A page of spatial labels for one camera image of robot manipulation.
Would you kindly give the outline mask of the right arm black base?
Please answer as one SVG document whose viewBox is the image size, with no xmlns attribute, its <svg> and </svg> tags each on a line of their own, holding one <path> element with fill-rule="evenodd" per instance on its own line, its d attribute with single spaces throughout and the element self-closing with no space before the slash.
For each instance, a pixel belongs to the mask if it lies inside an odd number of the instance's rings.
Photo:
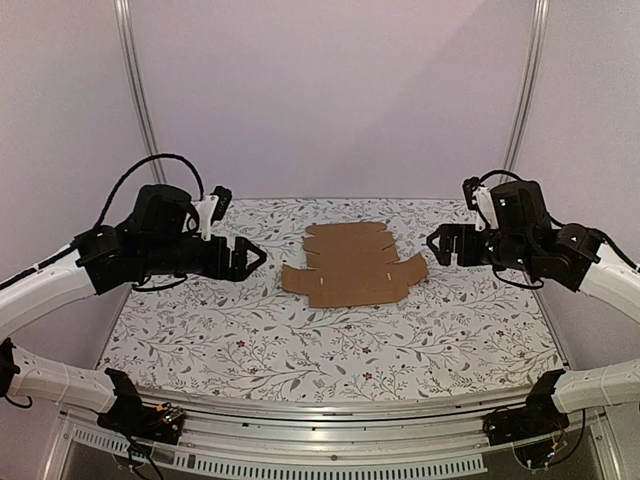
<svg viewBox="0 0 640 480">
<path fill-rule="evenodd" d="M 558 452 L 568 445 L 570 426 L 567 413 L 555 406 L 552 394 L 559 379 L 567 373 L 557 369 L 544 373 L 534 384 L 521 407 L 499 407 L 483 417 L 482 430 L 491 446 L 524 441 L 549 435 L 541 446 L 525 445 L 513 448 L 518 463 L 529 471 L 547 470 L 570 459 L 581 446 L 586 431 L 586 410 L 581 413 L 581 427 L 573 446 L 562 457 Z"/>
</svg>

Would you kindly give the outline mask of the brown cardboard box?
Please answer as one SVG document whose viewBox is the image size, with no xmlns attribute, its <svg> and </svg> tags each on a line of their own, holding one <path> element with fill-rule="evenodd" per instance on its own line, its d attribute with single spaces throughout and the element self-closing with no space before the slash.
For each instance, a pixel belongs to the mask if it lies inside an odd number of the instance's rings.
<svg viewBox="0 0 640 480">
<path fill-rule="evenodd" d="M 417 253 L 402 260 L 380 222 L 310 225 L 305 229 L 304 269 L 285 265 L 282 289 L 308 298 L 311 308 L 348 308 L 397 303 L 429 274 Z"/>
</svg>

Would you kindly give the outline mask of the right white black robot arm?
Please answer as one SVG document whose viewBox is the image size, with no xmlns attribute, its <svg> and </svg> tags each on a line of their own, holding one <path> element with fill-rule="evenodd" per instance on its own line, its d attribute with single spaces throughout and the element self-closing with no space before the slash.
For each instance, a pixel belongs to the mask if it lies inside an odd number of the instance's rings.
<svg viewBox="0 0 640 480">
<path fill-rule="evenodd" d="M 639 267 L 596 228 L 561 223 L 548 212 L 540 185 L 515 174 L 492 188 L 486 176 L 464 181 L 471 224 L 445 223 L 426 240 L 442 266 L 489 266 L 494 274 L 518 270 L 527 289 L 551 280 L 574 293 L 600 300 L 632 320 L 639 318 Z M 537 436 L 555 417 L 592 407 L 639 400 L 639 362 L 545 373 L 517 415 L 517 427 Z"/>
</svg>

